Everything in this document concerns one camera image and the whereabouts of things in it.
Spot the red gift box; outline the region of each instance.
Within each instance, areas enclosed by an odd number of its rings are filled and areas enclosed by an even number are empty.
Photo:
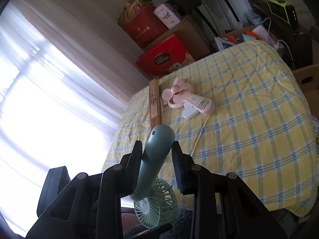
[[[155,6],[140,5],[138,15],[122,27],[140,48],[145,48],[168,30],[154,14],[155,8]]]
[[[172,35],[142,55],[136,64],[149,75],[164,76],[193,62],[184,45]]]

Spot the beige curtain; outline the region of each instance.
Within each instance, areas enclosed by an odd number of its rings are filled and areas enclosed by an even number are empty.
[[[142,50],[116,23],[124,2],[12,0],[58,50],[125,105],[148,80],[134,64]]]

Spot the orange object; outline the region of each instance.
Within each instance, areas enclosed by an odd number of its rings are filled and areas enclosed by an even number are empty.
[[[227,39],[229,39],[231,42],[239,44],[239,42],[237,41],[237,39],[235,39],[234,36],[227,36]]]
[[[260,37],[258,36],[258,34],[257,34],[257,33],[254,33],[254,32],[251,31],[251,30],[247,30],[247,31],[246,31],[246,34],[249,35],[249,36],[255,37],[256,39],[260,39]]]

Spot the tablecloth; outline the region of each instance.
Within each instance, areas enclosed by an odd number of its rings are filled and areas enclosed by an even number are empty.
[[[309,212],[317,194],[314,128],[307,101],[275,50],[262,41],[239,44],[163,77],[160,90],[176,77],[216,106],[212,115],[189,120],[183,109],[162,106],[163,124],[173,128],[182,151],[213,173],[236,172],[269,210]],[[136,140],[145,146],[148,92],[146,87],[131,98],[103,170],[119,163]],[[171,154],[158,176],[173,186],[180,206],[192,207],[193,197],[176,186]]]

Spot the speaker stand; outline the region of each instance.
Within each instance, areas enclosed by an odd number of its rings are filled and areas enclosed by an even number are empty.
[[[216,32],[216,30],[214,29],[214,27],[211,25],[211,23],[206,19],[206,17],[204,16],[204,14],[202,14],[202,12],[201,12],[198,8],[195,8],[194,11],[197,12],[198,15],[204,20],[204,22],[208,25],[208,27],[211,29],[211,31],[214,33],[214,35],[215,35],[216,37],[219,37],[218,33]]]
[[[230,5],[229,1],[228,1],[228,0],[224,0],[224,1],[225,1],[225,3],[227,4],[227,6],[229,7],[229,9],[232,11],[232,14],[234,15],[236,21],[237,21],[237,22],[240,22],[240,20],[239,20],[237,14],[235,13],[233,7]]]

